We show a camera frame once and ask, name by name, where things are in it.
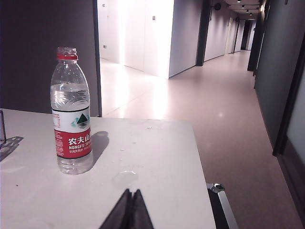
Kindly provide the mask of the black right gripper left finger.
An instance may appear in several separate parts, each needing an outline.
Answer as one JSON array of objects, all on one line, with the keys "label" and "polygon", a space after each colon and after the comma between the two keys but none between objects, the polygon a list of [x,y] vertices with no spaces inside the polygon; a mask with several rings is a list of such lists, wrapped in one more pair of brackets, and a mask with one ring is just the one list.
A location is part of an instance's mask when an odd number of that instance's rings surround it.
[{"label": "black right gripper left finger", "polygon": [[126,189],[100,226],[100,229],[126,229],[129,224],[131,206],[132,193],[129,189]]}]

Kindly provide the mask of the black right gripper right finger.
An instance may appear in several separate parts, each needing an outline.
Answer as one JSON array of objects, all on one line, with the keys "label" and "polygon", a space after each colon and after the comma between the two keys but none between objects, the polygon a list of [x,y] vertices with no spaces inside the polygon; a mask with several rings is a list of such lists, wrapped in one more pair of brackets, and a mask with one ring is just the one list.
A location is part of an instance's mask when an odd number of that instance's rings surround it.
[{"label": "black right gripper right finger", "polygon": [[139,189],[132,198],[132,229],[153,229],[150,215]]}]

